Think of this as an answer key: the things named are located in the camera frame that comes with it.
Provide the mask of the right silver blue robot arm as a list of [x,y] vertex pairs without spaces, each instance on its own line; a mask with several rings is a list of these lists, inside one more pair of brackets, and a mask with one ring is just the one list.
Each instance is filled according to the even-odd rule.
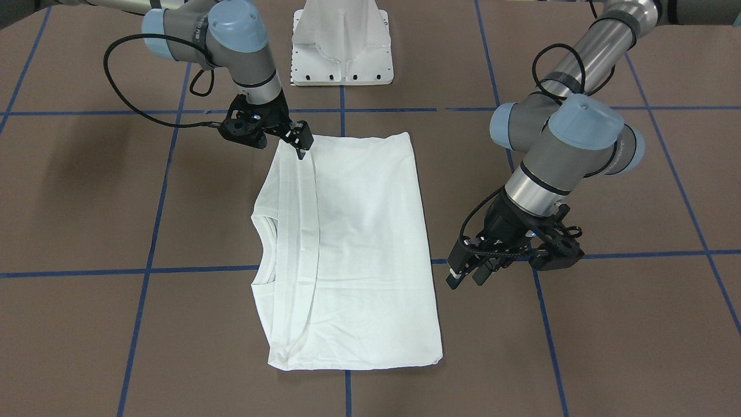
[[141,32],[109,45],[104,72],[113,50],[135,39],[145,40],[155,55],[195,63],[203,71],[228,70],[237,95],[222,122],[202,122],[228,141],[262,149],[273,135],[293,146],[303,159],[313,144],[307,122],[291,121],[280,75],[269,46],[267,29],[251,1],[90,1],[89,5],[143,16]]

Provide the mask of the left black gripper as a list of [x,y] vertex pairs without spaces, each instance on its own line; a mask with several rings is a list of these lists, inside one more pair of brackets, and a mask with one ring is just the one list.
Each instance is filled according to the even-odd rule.
[[[468,221],[487,202],[491,204],[482,230],[473,237],[465,236]],[[542,240],[529,229],[533,217],[540,216],[517,206],[503,188],[485,198],[466,217],[448,256],[448,287],[455,290],[468,275],[472,275],[473,281],[481,287],[498,269],[507,268],[515,259],[522,256],[530,259],[530,251],[542,244]]]

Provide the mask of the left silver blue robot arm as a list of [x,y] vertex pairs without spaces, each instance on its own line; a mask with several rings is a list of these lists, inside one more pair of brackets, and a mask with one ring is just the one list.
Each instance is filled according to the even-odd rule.
[[483,285],[490,275],[527,258],[537,271],[565,269],[584,257],[582,230],[567,226],[566,198],[593,176],[634,169],[645,153],[640,132],[595,99],[617,61],[641,37],[662,25],[739,26],[738,1],[606,1],[575,46],[550,73],[532,67],[535,91],[521,103],[503,103],[490,120],[494,143],[524,153],[489,204],[482,230],[460,231],[447,258],[448,287],[467,276]]

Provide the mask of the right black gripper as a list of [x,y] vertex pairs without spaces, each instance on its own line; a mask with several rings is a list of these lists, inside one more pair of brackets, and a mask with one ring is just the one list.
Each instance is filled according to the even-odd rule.
[[268,103],[255,105],[258,148],[267,145],[266,136],[273,135],[296,148],[297,158],[303,160],[313,145],[313,134],[307,121],[292,121],[289,118],[288,103],[284,93],[280,93]]

